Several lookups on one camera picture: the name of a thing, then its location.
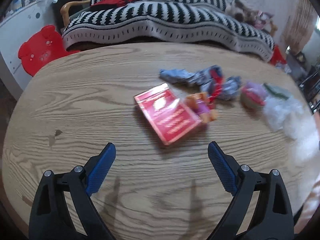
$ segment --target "wood grain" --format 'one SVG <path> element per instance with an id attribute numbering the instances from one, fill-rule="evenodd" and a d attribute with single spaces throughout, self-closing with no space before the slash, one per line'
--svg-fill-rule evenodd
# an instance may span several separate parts
<path id="1" fill-rule="evenodd" d="M 205 239 L 232 199 L 207 157 L 213 140 L 239 164 L 266 173 L 278 169 L 296 212 L 319 174 L 316 146 L 271 132 L 260 116 L 250 115 L 236 100 L 218 102 L 217 121 L 165 148 L 136 110 L 133 96 L 163 83 L 159 68 L 196 71 L 215 64 L 226 77 L 271 82 L 306 104 L 291 78 L 273 66 L 199 45 L 115 45 L 42 68 L 18 101 L 4 143 L 4 187 L 17 213 L 28 223 L 31 207 L 24 200 L 33 200 L 44 171 L 68 172 L 112 142 L 116 160 L 91 199 L 115 237 Z M 172 89 L 180 97 L 192 92 Z M 310 129 L 316 132 L 315 126 Z M 83 232 L 70 195 L 67 202 L 76 228 Z"/>

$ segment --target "wooden armrest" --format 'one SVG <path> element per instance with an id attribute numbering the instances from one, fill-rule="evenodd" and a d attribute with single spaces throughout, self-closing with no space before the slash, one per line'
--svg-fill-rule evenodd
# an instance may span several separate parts
<path id="1" fill-rule="evenodd" d="M 270 35 L 271 37 L 274 37 L 276 31 L 278 30 L 278 26 L 273 23 L 273 20 L 270 21 L 270 26 L 271 26 Z"/>
<path id="2" fill-rule="evenodd" d="M 90 0 L 67 2 L 64 6 L 62 6 L 60 10 L 60 14 L 62 15 L 63 24 L 65 27 L 67 27 L 68 24 L 70 23 L 70 18 L 69 18 L 70 7 L 75 5 L 82 5 L 85 3 L 90 3 Z"/>

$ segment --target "red plastic chair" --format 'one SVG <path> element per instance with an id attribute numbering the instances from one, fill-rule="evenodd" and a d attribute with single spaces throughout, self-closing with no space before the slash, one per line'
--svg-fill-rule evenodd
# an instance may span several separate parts
<path id="1" fill-rule="evenodd" d="M 34 76 L 49 62 L 77 52 L 79 50 L 67 52 L 63 48 L 61 35 L 53 25 L 48 25 L 21 45 L 18 58 L 21 59 L 24 70 Z"/>

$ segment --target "toy figure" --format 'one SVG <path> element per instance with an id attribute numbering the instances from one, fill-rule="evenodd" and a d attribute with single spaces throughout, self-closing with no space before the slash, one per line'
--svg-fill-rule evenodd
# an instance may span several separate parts
<path id="1" fill-rule="evenodd" d="M 209 98 L 206 92 L 192 94 L 186 97 L 186 104 L 189 106 L 202 120 L 202 123 L 217 120 L 218 113 L 215 109 L 210 109 Z"/>

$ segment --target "sofa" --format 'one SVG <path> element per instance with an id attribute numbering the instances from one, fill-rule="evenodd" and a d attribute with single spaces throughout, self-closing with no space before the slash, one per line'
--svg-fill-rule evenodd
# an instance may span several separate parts
<path id="1" fill-rule="evenodd" d="M 90 5 L 99 1 L 90 0 Z M 274 49 L 272 36 L 225 15 L 228 1 L 232 0 L 138 0 L 109 10 L 84 10 L 71 18 L 62 35 L 63 43 L 67 49 L 84 41 L 117 44 L 137 37 L 213 41 L 269 61 Z"/>

